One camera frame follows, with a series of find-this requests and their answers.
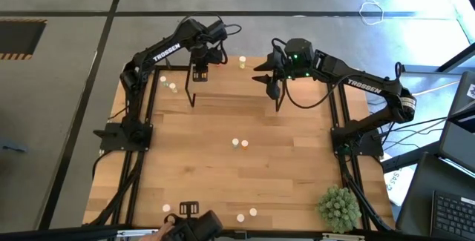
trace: logo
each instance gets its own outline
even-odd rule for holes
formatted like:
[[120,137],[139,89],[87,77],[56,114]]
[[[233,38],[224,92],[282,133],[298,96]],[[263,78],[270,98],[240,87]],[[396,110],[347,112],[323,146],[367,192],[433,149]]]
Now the logo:
[[467,96],[475,99],[475,85],[470,85],[470,88],[468,88]]
[[159,53],[158,55],[154,56],[154,61],[158,62],[159,60],[163,59],[164,57],[168,56],[169,54],[173,53],[174,51],[180,49],[180,44],[176,44],[169,49]]
[[357,81],[353,81],[352,79],[348,79],[348,84],[349,85],[352,85],[352,86],[355,86],[357,88],[361,88],[363,90],[367,90],[367,91],[370,91],[370,92],[373,92],[373,93],[381,93],[382,90],[381,89],[378,89],[378,88],[375,88],[373,86],[369,86],[369,85],[366,85],[364,83],[360,83],[360,82],[357,82]]

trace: gray floor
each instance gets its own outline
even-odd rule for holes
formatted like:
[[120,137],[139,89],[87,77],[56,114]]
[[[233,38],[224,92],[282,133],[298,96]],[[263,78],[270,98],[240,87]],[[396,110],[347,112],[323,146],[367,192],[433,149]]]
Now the gray floor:
[[[468,46],[451,0],[377,0],[386,11],[413,11],[416,18],[386,19],[365,26],[354,18],[224,17],[243,31],[229,37],[225,48],[234,56],[265,56],[270,39],[304,37],[315,49],[337,56],[352,67],[394,77],[393,66],[440,65]],[[0,0],[1,11],[109,10],[112,0]],[[362,0],[120,0],[119,11],[358,11]],[[30,61],[0,62],[0,136],[29,147],[26,154],[0,151],[0,232],[36,227],[53,170],[97,48],[104,17],[47,18],[48,25]],[[92,130],[104,127],[122,66],[145,47],[168,36],[179,17],[115,18],[94,89],[74,149],[52,227],[78,226],[91,186],[91,166],[99,150]],[[204,24],[213,18],[199,18]],[[185,65],[189,55],[173,55]],[[404,76],[413,92],[434,88],[457,76]],[[447,114],[456,85],[418,97],[415,122]],[[368,96],[370,102],[381,101]],[[382,106],[370,106],[377,110]],[[409,139],[418,145],[438,138]],[[404,134],[394,134],[397,140]],[[388,153],[404,153],[397,146]]]

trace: wooden tabletop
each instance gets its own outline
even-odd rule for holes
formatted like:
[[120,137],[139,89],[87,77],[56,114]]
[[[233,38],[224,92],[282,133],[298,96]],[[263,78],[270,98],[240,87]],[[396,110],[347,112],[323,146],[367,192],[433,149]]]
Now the wooden tabletop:
[[[251,80],[258,75],[252,68],[265,60],[248,57],[243,70],[237,57],[230,57],[227,65],[209,65],[208,82],[190,82],[190,91],[197,94],[194,108],[184,90],[186,72],[160,72],[177,84],[178,93],[163,85],[157,89],[151,119],[154,132],[145,154],[135,226],[161,226],[166,216],[163,205],[169,204],[171,212],[178,213],[180,202],[198,201],[200,211],[212,209],[225,229],[328,230],[315,205],[328,187],[341,185],[330,138],[330,104],[325,101],[303,110],[286,97],[281,110],[275,112],[266,86]],[[324,83],[312,79],[288,84],[292,98],[301,105],[311,105],[327,93]],[[346,92],[351,118],[368,116],[364,92],[350,87]],[[124,106],[119,86],[111,114]],[[248,149],[233,148],[233,138],[248,140]],[[117,151],[98,164],[84,222],[95,219],[115,194],[123,160],[124,152]],[[394,227],[381,166],[368,156],[360,156],[359,163],[365,195]],[[128,196],[120,222],[125,220],[127,204]],[[258,210],[256,217],[249,216],[250,208]],[[246,216],[244,222],[236,220],[238,214]]]

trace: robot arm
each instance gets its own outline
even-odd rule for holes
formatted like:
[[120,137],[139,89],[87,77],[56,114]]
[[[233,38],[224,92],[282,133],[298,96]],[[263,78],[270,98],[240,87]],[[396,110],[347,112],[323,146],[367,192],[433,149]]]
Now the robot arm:
[[389,122],[409,122],[414,117],[416,99],[399,81],[401,64],[396,64],[396,79],[380,78],[364,71],[349,67],[340,59],[320,50],[313,50],[305,39],[290,39],[282,50],[274,45],[274,51],[267,61],[255,68],[256,71],[272,71],[272,76],[256,76],[254,80],[267,85],[266,92],[271,99],[278,99],[280,88],[277,81],[312,77],[313,80],[336,85],[346,85],[384,97],[387,106],[360,120],[348,122],[344,128],[336,128],[332,133],[337,143],[345,143],[360,138],[363,134],[376,130]]
[[[208,63],[227,63],[227,55],[223,49],[223,41],[227,36],[226,26],[221,20],[206,27],[196,20],[186,17],[178,24],[172,35],[144,51],[136,53],[120,74],[120,82],[125,91],[126,115],[122,118],[120,125],[110,125],[111,128],[114,127],[112,130],[94,131],[94,133],[101,137],[103,142],[107,138],[109,143],[123,143],[124,145],[120,146],[124,148],[123,150],[143,151],[150,143],[151,125],[142,123],[139,113],[148,75],[154,69],[155,64],[161,60],[167,60],[168,56],[185,48],[191,52],[190,64],[193,66],[193,81],[206,82],[208,80]],[[218,43],[218,45],[208,47],[208,43]]]
[[[274,41],[285,44],[284,50],[275,45]],[[284,84],[285,91],[282,95],[284,97],[285,92],[289,94],[286,89],[287,79],[312,77],[314,81],[318,80],[333,85],[333,88],[343,82],[346,85],[383,96],[387,100],[387,106],[384,109],[360,121],[351,120],[342,128],[332,128],[331,135],[333,149],[335,154],[338,154],[338,163],[344,180],[357,196],[363,209],[368,212],[377,229],[390,231],[390,227],[374,211],[352,178],[345,155],[353,157],[355,156],[353,150],[358,149],[361,152],[357,152],[357,154],[360,155],[382,156],[380,138],[374,139],[368,133],[377,134],[377,128],[389,122],[403,123],[413,119],[416,99],[408,89],[402,87],[399,81],[401,64],[396,64],[396,79],[390,80],[388,77],[380,78],[364,71],[352,69],[336,57],[320,50],[314,51],[312,44],[305,39],[291,39],[287,43],[274,39],[272,44],[274,50],[267,56],[267,61],[254,69],[256,71],[272,71],[272,76],[253,77],[254,80],[267,85],[266,92],[271,99],[277,101],[280,96],[278,81],[282,81]]]

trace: person's hand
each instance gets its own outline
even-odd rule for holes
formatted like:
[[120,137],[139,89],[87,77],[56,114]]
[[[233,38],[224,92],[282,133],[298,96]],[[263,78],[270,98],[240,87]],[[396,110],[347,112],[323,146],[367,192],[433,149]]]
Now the person's hand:
[[161,241],[171,229],[173,229],[173,222],[167,222],[157,233],[142,237],[140,241]]

